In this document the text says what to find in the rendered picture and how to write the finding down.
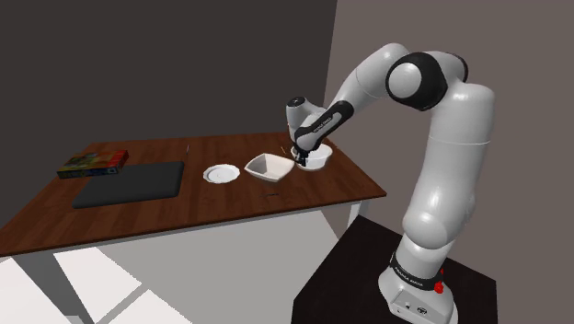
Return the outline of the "white round bowl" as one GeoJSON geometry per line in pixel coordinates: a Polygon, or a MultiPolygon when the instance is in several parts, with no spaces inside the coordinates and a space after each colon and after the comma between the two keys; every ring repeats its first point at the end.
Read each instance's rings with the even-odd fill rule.
{"type": "Polygon", "coordinates": [[[333,150],[330,146],[321,144],[316,150],[309,152],[304,166],[298,162],[296,166],[305,171],[316,171],[326,165],[332,154],[333,150]]]}

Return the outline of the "black robot stand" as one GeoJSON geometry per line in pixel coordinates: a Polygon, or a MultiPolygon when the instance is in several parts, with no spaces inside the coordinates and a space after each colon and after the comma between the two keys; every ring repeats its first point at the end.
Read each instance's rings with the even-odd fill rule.
{"type": "MultiPolygon", "coordinates": [[[[294,299],[291,324],[409,324],[378,287],[400,238],[357,216],[294,299]]],[[[457,324],[499,324],[496,281],[451,259],[443,268],[457,324]]]]}

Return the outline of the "colourful flat box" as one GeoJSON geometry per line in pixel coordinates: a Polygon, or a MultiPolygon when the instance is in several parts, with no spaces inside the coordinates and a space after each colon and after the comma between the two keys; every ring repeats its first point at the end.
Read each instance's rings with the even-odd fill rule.
{"type": "Polygon", "coordinates": [[[75,179],[118,174],[128,158],[127,150],[75,155],[57,170],[57,175],[60,179],[75,179]]]}

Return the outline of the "black flat laptop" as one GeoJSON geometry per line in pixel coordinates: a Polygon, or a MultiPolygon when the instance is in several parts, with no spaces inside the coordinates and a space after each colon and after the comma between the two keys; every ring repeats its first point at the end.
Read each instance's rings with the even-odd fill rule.
{"type": "Polygon", "coordinates": [[[75,196],[75,209],[137,203],[177,197],[184,172],[183,161],[126,166],[116,175],[91,179],[75,196]]]}

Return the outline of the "white scalloped plate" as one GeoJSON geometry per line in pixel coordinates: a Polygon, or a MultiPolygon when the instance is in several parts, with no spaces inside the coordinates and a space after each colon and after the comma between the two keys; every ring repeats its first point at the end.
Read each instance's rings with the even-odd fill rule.
{"type": "Polygon", "coordinates": [[[218,164],[206,168],[203,178],[214,184],[225,184],[237,179],[240,175],[238,167],[230,164],[218,164]]]}

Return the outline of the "wooden table with white legs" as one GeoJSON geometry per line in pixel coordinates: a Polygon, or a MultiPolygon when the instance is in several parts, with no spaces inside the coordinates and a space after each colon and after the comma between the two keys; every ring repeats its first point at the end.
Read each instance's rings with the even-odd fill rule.
{"type": "Polygon", "coordinates": [[[242,168],[290,148],[286,133],[93,143],[90,152],[127,150],[129,165],[183,161],[178,196],[75,209],[86,179],[53,179],[0,228],[0,259],[31,278],[50,310],[22,307],[15,320],[109,324],[152,291],[191,324],[290,324],[333,238],[323,210],[342,206],[352,218],[384,193],[340,151],[275,183],[245,172],[225,184],[203,178],[210,166],[242,168]]]}

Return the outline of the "white square bowl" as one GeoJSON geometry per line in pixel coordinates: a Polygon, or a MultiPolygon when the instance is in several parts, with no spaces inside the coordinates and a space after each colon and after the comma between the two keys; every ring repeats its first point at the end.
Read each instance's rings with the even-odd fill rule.
{"type": "Polygon", "coordinates": [[[293,167],[294,161],[289,158],[263,153],[252,158],[244,166],[244,170],[258,179],[278,182],[291,172],[293,167]]]}

